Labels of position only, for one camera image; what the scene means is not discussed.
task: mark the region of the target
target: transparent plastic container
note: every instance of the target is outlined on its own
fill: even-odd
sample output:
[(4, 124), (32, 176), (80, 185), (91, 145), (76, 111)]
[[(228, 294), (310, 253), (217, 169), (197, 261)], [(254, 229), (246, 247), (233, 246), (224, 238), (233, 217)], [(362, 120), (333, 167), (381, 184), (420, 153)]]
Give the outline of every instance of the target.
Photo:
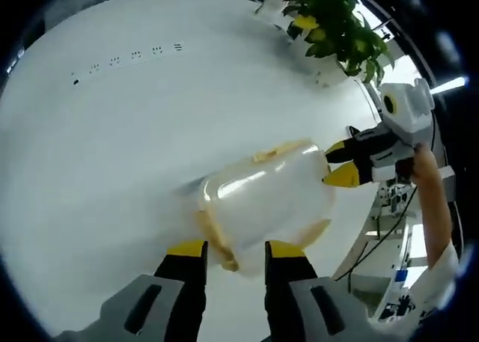
[(224, 268), (244, 275), (264, 269), (269, 239), (301, 247), (329, 225), (335, 188), (323, 184), (329, 164), (310, 140), (258, 153), (204, 179), (198, 223)]

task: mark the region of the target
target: human hand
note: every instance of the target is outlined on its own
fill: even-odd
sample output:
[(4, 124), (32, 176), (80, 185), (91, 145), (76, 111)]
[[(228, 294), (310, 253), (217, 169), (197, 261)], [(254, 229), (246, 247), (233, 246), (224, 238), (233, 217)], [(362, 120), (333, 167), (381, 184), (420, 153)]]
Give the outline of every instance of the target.
[(429, 145), (419, 144), (414, 150), (412, 182), (418, 187), (441, 182), (441, 174), (439, 173), (436, 158), (429, 148)]

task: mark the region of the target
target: black cable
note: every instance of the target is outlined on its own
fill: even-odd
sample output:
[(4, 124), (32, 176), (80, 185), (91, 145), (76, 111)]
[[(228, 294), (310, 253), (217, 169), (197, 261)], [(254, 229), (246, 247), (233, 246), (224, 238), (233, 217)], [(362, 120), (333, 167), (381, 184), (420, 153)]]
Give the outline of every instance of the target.
[[(434, 112), (431, 111), (431, 114), (433, 116), (433, 138), (432, 138), (432, 141), (431, 141), (431, 150), (433, 150), (434, 148), (434, 142), (436, 142), (436, 116), (434, 115)], [(336, 281), (339, 281), (341, 280), (342, 278), (344, 278), (345, 276), (347, 276), (348, 274), (350, 273), (353, 273), (353, 270), (364, 260), (366, 260), (366, 258), (372, 254), (378, 247), (379, 245), (381, 245), (384, 240), (386, 240), (388, 238), (389, 235), (391, 235), (393, 233), (393, 231), (397, 228), (397, 226), (399, 226), (399, 224), (401, 223), (401, 221), (403, 220), (403, 217), (404, 215), (406, 214), (406, 211), (409, 207), (409, 205), (411, 204), (411, 201), (412, 201), (412, 198), (414, 198), (414, 195), (416, 193), (416, 191), (418, 190), (418, 187), (415, 187), (414, 190), (412, 191), (412, 194), (411, 194), (411, 197), (409, 198), (409, 200), (407, 201), (407, 204), (406, 206), (404, 207), (404, 210), (403, 212), (400, 214), (399, 218), (397, 219), (397, 222), (394, 224), (394, 226), (391, 228), (391, 230), (388, 231), (388, 233), (386, 235), (384, 235), (379, 241), (378, 243), (363, 257), (363, 258), (360, 258), (350, 269), (348, 269), (343, 275), (339, 276), (338, 278), (336, 278)]]
[[(364, 244), (364, 247), (361, 250), (361, 253), (358, 255), (358, 258), (356, 259), (356, 263), (358, 263), (359, 259), (361, 258), (362, 254), (364, 254), (364, 251), (366, 251), (367, 243)], [(350, 270), (350, 273), (347, 276), (347, 292), (351, 293), (351, 276), (353, 275), (353, 270)]]

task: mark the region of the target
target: fluorescent light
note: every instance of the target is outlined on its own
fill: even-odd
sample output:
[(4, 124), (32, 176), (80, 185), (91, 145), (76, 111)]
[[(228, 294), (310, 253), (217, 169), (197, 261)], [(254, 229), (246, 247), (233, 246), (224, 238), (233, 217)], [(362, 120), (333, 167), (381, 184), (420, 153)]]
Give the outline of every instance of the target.
[(452, 90), (455, 88), (460, 88), (467, 84), (469, 78), (467, 76), (460, 76), (459, 78), (455, 78), (446, 82), (440, 86), (436, 86), (434, 89), (431, 89), (431, 95), (442, 93), (447, 90)]

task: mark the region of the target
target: white table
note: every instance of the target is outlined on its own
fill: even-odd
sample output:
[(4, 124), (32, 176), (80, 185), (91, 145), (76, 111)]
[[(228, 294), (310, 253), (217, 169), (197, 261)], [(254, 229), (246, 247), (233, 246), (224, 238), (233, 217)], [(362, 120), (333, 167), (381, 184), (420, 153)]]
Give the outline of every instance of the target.
[[(348, 124), (376, 124), (359, 83), (310, 85), (256, 7), (108, 1), (49, 31), (15, 67), (0, 102), (1, 247), (50, 333), (84, 327), (154, 271), (162, 241), (178, 234), (162, 194), (284, 141), (327, 148)], [(332, 224), (307, 251), (319, 275), (345, 258), (376, 189), (338, 190)], [(268, 335), (261, 278), (217, 266), (208, 278), (200, 341)]]

